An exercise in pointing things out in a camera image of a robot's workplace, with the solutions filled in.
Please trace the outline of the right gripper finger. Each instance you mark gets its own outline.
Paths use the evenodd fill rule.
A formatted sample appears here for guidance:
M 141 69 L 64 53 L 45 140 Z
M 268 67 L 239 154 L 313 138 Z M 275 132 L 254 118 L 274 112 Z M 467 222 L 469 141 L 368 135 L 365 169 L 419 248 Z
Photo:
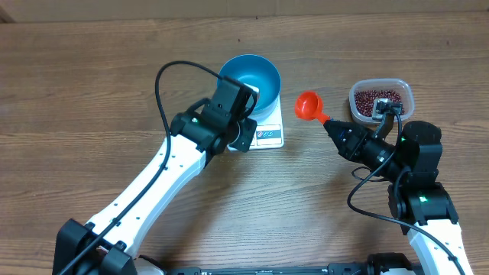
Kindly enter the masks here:
M 351 122 L 328 120 L 323 124 L 323 127 L 332 140 L 342 140 L 351 130 L 353 124 Z
M 338 153 L 345 159 L 351 159 L 358 147 L 359 137 L 352 131 L 342 131 L 334 134 L 332 140 L 338 149 Z

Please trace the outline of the red measuring scoop blue handle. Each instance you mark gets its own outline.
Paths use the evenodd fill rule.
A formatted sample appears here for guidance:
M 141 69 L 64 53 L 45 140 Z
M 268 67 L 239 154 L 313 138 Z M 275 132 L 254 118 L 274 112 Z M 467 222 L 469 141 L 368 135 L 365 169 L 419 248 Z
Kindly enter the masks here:
M 319 94 L 312 90 L 304 91 L 297 98 L 294 111 L 297 118 L 312 121 L 318 120 L 322 125 L 331 118 L 323 112 L 323 101 Z

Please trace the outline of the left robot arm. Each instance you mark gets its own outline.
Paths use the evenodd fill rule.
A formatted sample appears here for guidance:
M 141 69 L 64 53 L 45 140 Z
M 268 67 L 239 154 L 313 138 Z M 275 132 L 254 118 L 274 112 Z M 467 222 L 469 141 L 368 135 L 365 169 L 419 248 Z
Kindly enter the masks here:
M 70 219 L 57 234 L 55 274 L 162 274 L 138 250 L 175 195 L 225 148 L 248 151 L 257 122 L 246 114 L 177 114 L 159 151 L 132 183 L 84 225 Z

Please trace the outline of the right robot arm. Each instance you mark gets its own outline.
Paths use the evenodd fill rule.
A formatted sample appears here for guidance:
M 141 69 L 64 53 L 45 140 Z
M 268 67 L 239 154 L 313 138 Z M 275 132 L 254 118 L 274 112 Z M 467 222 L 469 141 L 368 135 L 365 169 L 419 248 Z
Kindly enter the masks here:
M 389 182 L 391 215 L 374 218 L 398 224 L 426 274 L 470 274 L 458 213 L 438 182 L 442 132 L 426 121 L 410 121 L 395 145 L 362 125 L 326 121 L 323 125 L 340 156 L 360 163 Z

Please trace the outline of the blue bowl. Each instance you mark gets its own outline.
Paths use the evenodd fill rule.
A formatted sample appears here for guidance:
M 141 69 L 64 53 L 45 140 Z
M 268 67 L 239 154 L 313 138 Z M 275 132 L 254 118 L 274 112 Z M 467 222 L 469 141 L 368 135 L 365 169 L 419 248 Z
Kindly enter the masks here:
M 280 73 L 272 62 L 262 56 L 243 54 L 227 61 L 219 74 L 257 88 L 257 104 L 251 115 L 255 118 L 270 116 L 282 86 Z

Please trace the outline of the red beans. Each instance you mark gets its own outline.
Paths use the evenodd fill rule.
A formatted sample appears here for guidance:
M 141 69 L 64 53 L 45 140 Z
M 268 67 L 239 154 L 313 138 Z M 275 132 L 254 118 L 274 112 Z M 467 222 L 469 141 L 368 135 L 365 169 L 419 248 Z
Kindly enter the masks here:
M 392 102 L 402 102 L 401 95 L 393 89 L 371 89 L 355 93 L 354 100 L 358 112 L 366 117 L 371 117 L 374 110 L 375 99 L 389 99 Z

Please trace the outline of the clear plastic container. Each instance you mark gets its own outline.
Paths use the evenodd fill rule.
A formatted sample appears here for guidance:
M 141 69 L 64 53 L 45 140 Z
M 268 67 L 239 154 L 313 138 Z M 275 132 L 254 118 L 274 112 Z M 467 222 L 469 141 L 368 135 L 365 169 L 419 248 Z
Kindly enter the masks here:
M 375 125 L 381 122 L 377 110 L 383 103 L 400 107 L 400 117 L 406 120 L 415 110 L 415 101 L 410 86 L 401 79 L 366 79 L 355 83 L 349 93 L 351 116 L 357 123 Z

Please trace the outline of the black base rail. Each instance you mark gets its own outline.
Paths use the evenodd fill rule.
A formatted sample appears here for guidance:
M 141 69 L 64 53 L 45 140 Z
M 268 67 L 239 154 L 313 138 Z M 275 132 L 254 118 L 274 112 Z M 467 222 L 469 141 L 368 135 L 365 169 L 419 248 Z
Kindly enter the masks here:
M 371 274 L 424 274 L 414 267 L 412 270 L 406 268 L 390 268 L 389 270 L 375 270 L 367 264 L 330 264 L 326 267 L 280 267 L 280 268 L 236 268 L 236 269 L 201 269 L 198 267 L 175 268 L 161 270 L 158 267 L 139 267 L 138 274 L 143 275 L 371 275 Z

